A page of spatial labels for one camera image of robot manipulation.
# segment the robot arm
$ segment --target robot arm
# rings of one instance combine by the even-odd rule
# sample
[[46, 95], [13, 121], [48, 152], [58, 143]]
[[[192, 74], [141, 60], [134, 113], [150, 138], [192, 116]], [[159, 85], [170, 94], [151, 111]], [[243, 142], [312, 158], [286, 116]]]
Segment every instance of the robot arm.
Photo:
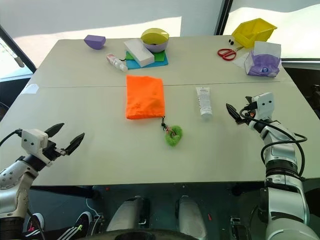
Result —
[[38, 172], [60, 156], [70, 155], [81, 143], [85, 134], [74, 138], [66, 149], [59, 149], [48, 138], [64, 125], [56, 124], [46, 131], [17, 130], [21, 146], [29, 154], [19, 157], [0, 172], [0, 239], [20, 239], [24, 218], [28, 210], [29, 189]]
[[302, 151], [303, 163], [298, 172], [294, 148], [294, 144], [297, 144], [302, 150], [299, 142], [307, 139], [296, 140], [294, 133], [278, 121], [272, 120], [274, 110], [272, 93], [246, 99], [249, 105], [244, 107], [240, 114], [230, 104], [226, 104], [226, 108], [237, 124], [247, 124], [250, 129], [260, 133], [264, 141], [265, 147], [261, 152], [261, 158], [266, 168], [266, 177], [265, 187], [260, 190], [258, 216], [261, 221], [268, 224], [265, 239], [319, 240], [314, 231], [307, 226], [309, 209], [301, 179], [304, 154]]

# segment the green keychain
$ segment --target green keychain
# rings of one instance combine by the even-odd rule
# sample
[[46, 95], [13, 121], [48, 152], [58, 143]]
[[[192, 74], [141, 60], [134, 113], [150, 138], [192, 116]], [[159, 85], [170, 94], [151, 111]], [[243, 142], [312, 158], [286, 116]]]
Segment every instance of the green keychain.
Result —
[[168, 126], [165, 124], [165, 117], [162, 117], [162, 123], [161, 126], [163, 127], [163, 131], [165, 131], [164, 139], [167, 144], [169, 144], [171, 147], [176, 146], [181, 137], [182, 137], [182, 128], [180, 126], [174, 125], [174, 126]]

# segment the red scissors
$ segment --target red scissors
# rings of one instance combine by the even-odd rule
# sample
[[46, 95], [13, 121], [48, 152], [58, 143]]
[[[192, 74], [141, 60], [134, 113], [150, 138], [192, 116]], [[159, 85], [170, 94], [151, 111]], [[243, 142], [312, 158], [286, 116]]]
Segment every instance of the red scissors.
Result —
[[237, 56], [237, 51], [242, 49], [243, 46], [237, 47], [236, 49], [232, 50], [230, 48], [222, 48], [217, 53], [220, 57], [222, 57], [225, 61], [232, 61]]

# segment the blue cloth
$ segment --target blue cloth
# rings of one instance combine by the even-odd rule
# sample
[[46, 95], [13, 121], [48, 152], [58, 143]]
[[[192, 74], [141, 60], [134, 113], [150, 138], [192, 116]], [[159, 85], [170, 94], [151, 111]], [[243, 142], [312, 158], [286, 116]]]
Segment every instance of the blue cloth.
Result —
[[135, 60], [126, 60], [126, 66], [128, 69], [141, 69], [141, 68], [152, 68], [152, 67], [159, 67], [168, 65], [167, 55], [164, 57], [164, 61], [155, 61], [147, 66], [140, 67], [140, 65]]

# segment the small white bottle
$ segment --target small white bottle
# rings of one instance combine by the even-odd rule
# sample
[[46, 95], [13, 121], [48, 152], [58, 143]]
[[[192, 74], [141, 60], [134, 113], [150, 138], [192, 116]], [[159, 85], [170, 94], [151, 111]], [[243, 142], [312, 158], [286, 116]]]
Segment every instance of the small white bottle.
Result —
[[106, 59], [108, 60], [108, 62], [115, 66], [117, 69], [120, 69], [123, 72], [127, 72], [128, 71], [128, 67], [123, 63], [123, 61], [121, 61], [119, 58], [117, 58], [115, 55], [108, 53], [106, 55]]
[[200, 114], [202, 118], [207, 121], [212, 117], [210, 88], [196, 87], [196, 94], [199, 100]]

